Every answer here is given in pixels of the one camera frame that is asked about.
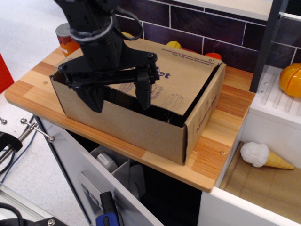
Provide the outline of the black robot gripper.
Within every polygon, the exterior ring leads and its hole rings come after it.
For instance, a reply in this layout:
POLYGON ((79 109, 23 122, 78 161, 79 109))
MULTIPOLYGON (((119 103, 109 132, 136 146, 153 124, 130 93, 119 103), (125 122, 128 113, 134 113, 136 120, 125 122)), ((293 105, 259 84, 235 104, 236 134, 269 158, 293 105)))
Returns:
POLYGON ((90 17, 69 20, 70 35, 82 56, 59 65, 79 98, 94 112, 103 109, 103 85, 133 82, 143 110, 151 105, 151 86, 159 80, 157 55, 131 49, 114 16, 94 21, 90 17))

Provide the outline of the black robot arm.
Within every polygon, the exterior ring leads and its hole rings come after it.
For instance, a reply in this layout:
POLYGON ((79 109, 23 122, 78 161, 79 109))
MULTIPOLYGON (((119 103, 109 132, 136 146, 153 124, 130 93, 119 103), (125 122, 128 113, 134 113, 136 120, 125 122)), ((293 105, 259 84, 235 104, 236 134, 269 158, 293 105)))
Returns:
POLYGON ((157 55, 128 47, 116 13, 131 16, 116 0, 59 0, 71 38, 82 56, 60 64, 66 84, 95 112, 101 112, 104 87, 132 82, 142 109, 151 105, 152 85, 159 80, 157 55))

